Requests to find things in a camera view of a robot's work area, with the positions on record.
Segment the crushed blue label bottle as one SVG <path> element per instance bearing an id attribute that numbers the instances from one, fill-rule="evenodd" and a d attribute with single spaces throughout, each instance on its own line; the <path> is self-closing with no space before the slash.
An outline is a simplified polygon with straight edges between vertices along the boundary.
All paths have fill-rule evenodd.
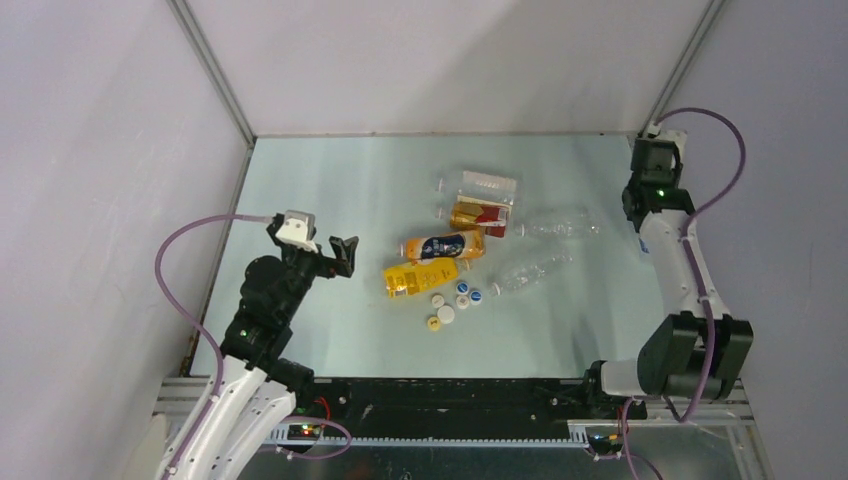
<path id="1" fill-rule="evenodd" d="M 645 243 L 645 241 L 641 237 L 638 237 L 638 245 L 639 245 L 639 251 L 640 251 L 641 255 L 647 256 L 647 255 L 650 254 L 650 251 L 648 249 L 647 244 Z"/>

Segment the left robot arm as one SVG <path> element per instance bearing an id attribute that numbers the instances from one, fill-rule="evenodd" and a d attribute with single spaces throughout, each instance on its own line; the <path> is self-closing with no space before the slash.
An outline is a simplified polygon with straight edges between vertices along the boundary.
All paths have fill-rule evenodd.
<path id="1" fill-rule="evenodd" d="M 280 254 L 248 264 L 207 396 L 166 449 L 158 477 L 235 479 L 284 419 L 312 411 L 313 371 L 282 353 L 293 335 L 294 315 L 315 279 L 353 274 L 358 237 L 332 237 L 329 242 L 331 257 L 282 244 Z"/>

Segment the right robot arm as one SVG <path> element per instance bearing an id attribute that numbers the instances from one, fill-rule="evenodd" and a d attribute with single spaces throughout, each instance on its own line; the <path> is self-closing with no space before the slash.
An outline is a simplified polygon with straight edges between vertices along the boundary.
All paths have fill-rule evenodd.
<path id="1" fill-rule="evenodd" d="M 753 343 L 751 324 L 732 316 L 700 250 L 695 208 L 679 185 L 685 138 L 671 131 L 633 144 L 623 210 L 650 255 L 665 317 L 634 359 L 592 365 L 598 380 L 581 402 L 596 418 L 610 416 L 622 397 L 725 399 Z"/>

